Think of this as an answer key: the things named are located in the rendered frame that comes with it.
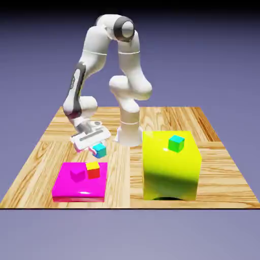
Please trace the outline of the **small magenta cube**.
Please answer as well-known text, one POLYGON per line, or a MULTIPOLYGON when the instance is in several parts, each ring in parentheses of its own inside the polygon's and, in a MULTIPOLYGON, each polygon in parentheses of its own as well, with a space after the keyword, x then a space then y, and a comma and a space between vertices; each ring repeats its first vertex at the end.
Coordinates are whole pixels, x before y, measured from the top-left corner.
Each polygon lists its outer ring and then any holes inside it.
POLYGON ((76 183, 82 182, 86 178, 85 170, 80 170, 80 171, 70 170, 70 177, 76 183))

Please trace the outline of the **large magenta box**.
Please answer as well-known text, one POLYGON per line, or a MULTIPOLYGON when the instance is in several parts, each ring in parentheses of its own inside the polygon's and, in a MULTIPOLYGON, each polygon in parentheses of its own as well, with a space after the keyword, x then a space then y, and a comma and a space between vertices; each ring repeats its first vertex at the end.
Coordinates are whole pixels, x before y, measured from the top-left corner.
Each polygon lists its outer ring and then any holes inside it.
POLYGON ((55 202, 103 202, 105 200, 107 168, 106 162, 100 162, 100 177, 88 179, 85 162, 64 162, 60 168, 52 189, 55 202), (70 170, 85 170, 86 178, 82 182, 74 182, 70 170))

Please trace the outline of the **small cyan cube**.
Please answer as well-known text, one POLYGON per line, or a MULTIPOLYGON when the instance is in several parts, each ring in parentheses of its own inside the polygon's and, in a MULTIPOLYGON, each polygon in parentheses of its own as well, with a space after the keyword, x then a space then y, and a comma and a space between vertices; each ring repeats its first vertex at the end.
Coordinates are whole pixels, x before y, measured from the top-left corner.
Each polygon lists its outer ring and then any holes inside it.
POLYGON ((92 147, 93 155, 96 158, 102 158, 107 155, 106 146, 103 143, 98 143, 92 147))

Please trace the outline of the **small red cube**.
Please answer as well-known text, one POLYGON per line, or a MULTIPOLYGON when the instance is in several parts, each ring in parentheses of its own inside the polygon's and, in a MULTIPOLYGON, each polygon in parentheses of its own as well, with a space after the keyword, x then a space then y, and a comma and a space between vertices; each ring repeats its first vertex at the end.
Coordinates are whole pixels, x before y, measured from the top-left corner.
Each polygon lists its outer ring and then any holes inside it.
POLYGON ((95 179, 100 177, 100 166, 97 161, 86 163, 88 179, 95 179))

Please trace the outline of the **small green cube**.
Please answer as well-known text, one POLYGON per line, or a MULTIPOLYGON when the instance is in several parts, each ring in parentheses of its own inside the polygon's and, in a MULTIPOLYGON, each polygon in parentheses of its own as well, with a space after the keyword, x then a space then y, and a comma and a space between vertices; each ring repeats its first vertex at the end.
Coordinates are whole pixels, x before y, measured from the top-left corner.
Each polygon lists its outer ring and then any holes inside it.
POLYGON ((178 153, 183 149, 184 141, 185 141, 185 139, 183 137, 173 135, 171 138, 169 138, 168 149, 170 151, 174 151, 174 152, 178 153))

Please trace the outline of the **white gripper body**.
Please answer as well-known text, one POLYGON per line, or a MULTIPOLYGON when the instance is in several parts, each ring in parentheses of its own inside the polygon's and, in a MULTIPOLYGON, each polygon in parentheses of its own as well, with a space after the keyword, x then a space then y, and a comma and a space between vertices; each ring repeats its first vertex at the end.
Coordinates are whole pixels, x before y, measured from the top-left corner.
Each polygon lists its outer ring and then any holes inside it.
POLYGON ((108 139, 111 133, 105 126, 94 127, 90 133, 82 132, 70 137, 78 150, 85 150, 108 139))

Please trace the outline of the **large yellow box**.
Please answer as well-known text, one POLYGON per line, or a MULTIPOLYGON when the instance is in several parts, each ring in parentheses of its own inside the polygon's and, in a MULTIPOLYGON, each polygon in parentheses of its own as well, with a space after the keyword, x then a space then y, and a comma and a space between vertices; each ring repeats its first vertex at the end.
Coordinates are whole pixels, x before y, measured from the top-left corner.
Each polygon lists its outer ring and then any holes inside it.
POLYGON ((143 199, 196 199, 202 156, 190 131, 144 131, 142 153, 143 199), (173 135, 185 139, 178 153, 168 149, 173 135))

